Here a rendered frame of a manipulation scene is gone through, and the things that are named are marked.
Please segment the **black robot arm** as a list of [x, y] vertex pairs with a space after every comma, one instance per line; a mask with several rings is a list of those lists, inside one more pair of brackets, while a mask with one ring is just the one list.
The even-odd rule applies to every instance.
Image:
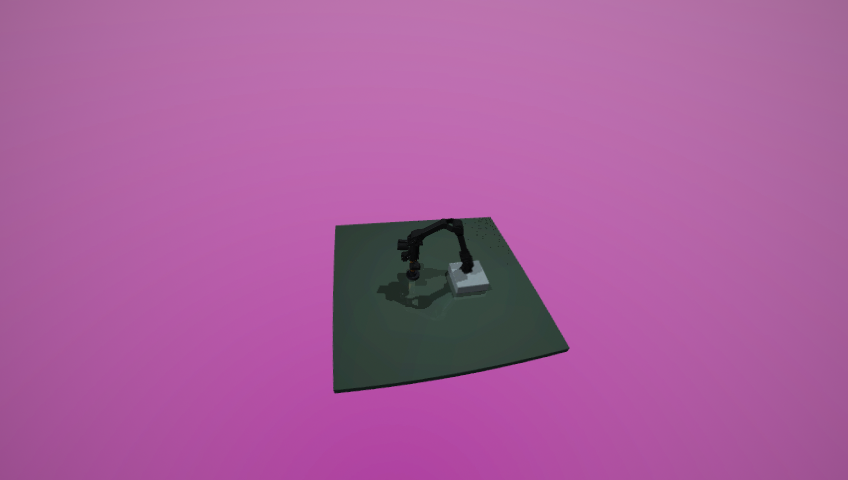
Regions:
[[[453, 224], [453, 226], [449, 224]], [[461, 251], [459, 251], [462, 266], [460, 267], [464, 274], [472, 273], [474, 267], [474, 261], [472, 255], [470, 255], [469, 250], [467, 249], [466, 242], [464, 239], [464, 228], [462, 220], [449, 218], [442, 218], [440, 221], [429, 225], [423, 229], [416, 229], [411, 232], [411, 234], [407, 237], [407, 240], [398, 239], [397, 250], [408, 250], [410, 246], [411, 252], [418, 252], [419, 246], [423, 246], [423, 239], [441, 229], [447, 229], [450, 232], [454, 232], [458, 237]], [[406, 262], [407, 260], [412, 261], [410, 251], [404, 251], [401, 253], [401, 260]]]

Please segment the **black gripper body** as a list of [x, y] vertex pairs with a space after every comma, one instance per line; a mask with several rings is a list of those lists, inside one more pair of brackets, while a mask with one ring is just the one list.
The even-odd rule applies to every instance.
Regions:
[[[410, 247], [409, 247], [408, 251], [410, 251]], [[413, 263], [410, 263], [410, 270], [420, 270], [420, 263], [417, 261], [417, 260], [419, 260], [419, 251], [415, 252], [415, 253], [410, 251], [410, 255], [411, 255], [411, 258], [412, 258], [411, 262], [413, 262]]]

